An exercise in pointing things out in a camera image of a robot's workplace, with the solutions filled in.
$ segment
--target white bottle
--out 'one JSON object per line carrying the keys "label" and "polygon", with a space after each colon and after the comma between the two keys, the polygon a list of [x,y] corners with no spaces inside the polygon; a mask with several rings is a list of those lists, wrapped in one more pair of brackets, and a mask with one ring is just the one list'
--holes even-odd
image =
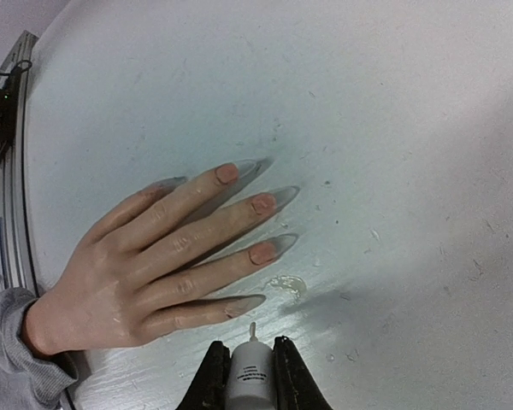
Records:
{"label": "white bottle", "polygon": [[274,351],[258,342],[251,323],[249,342],[232,353],[226,387],[226,410],[276,410]]}

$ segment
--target finger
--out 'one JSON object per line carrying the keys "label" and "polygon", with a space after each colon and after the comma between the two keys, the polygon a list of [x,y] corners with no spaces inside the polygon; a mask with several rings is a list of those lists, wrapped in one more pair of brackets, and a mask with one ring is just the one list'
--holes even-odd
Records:
{"label": "finger", "polygon": [[294,245],[296,235],[281,235],[217,261],[152,282],[139,293],[147,312],[195,301],[277,261]]}
{"label": "finger", "polygon": [[238,318],[259,307],[265,300],[265,296],[257,295],[217,301],[197,301],[168,307],[149,316],[144,322],[144,331],[151,339],[156,339],[173,331],[214,325]]}
{"label": "finger", "polygon": [[124,249],[144,249],[167,235],[186,216],[235,183],[241,173],[257,166],[254,161],[241,161],[238,165],[221,165],[202,173],[180,186],[171,195],[155,202],[115,235],[121,238]]}
{"label": "finger", "polygon": [[135,219],[156,201],[161,200],[185,182],[184,177],[164,179],[127,197],[91,227],[84,236],[84,241],[95,243]]}
{"label": "finger", "polygon": [[134,285],[142,287],[249,231],[272,216],[284,205],[283,201],[291,201],[296,193],[296,189],[290,187],[274,194],[259,194],[182,226],[137,256],[136,264],[140,268],[132,275]]}

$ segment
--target wire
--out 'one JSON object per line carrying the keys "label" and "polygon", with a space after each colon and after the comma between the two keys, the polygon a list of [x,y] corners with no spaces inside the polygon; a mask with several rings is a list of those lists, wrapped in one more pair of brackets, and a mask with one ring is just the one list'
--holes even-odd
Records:
{"label": "wire", "polygon": [[[11,71],[13,72],[14,69],[18,68],[21,64],[24,64],[24,63],[27,64],[27,67],[23,68],[20,73],[25,73],[32,68],[32,61],[21,60],[21,61],[18,61],[17,64],[14,65],[14,67],[11,69]],[[10,77],[11,75],[12,75],[11,72],[10,73],[0,73],[0,77]]]}

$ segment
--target silicone hand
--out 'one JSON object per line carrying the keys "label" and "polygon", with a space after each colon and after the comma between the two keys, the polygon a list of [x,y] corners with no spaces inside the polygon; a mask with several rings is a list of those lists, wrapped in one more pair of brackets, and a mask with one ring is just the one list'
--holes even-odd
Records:
{"label": "silicone hand", "polygon": [[[249,172],[256,164],[244,165]],[[171,181],[151,185],[120,203],[81,239],[56,286],[27,310],[23,342],[44,358],[139,346],[236,318],[263,303],[264,296],[201,298],[274,262],[295,236],[182,269],[270,218],[297,193],[291,187],[259,194],[181,225],[238,178],[238,168],[226,164],[185,184],[177,179],[176,188]]]}

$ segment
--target sleeve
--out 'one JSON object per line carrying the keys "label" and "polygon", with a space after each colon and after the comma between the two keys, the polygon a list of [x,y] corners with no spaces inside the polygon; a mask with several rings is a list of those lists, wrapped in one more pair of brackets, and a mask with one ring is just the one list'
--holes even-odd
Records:
{"label": "sleeve", "polygon": [[68,354],[36,359],[21,341],[25,312],[35,301],[22,288],[0,293],[0,408],[55,409],[62,391],[78,379]]}

